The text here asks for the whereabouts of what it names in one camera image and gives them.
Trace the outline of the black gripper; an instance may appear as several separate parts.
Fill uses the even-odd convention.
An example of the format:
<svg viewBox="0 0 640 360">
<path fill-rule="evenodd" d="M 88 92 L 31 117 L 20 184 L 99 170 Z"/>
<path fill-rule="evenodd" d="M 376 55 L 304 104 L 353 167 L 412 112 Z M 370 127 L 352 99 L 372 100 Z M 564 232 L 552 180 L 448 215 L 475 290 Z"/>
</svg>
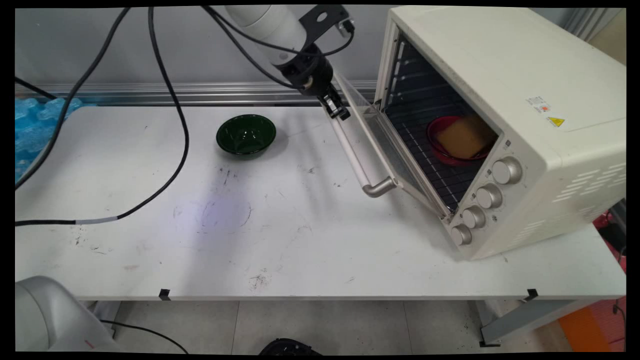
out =
<svg viewBox="0 0 640 360">
<path fill-rule="evenodd" d="M 320 97 L 320 103 L 331 119 L 345 121 L 351 114 L 342 98 L 331 84 L 333 67 L 317 45 L 309 45 L 304 49 L 310 55 L 295 55 L 293 59 L 279 66 L 281 75 L 295 87 L 299 87 L 302 95 Z"/>
</svg>

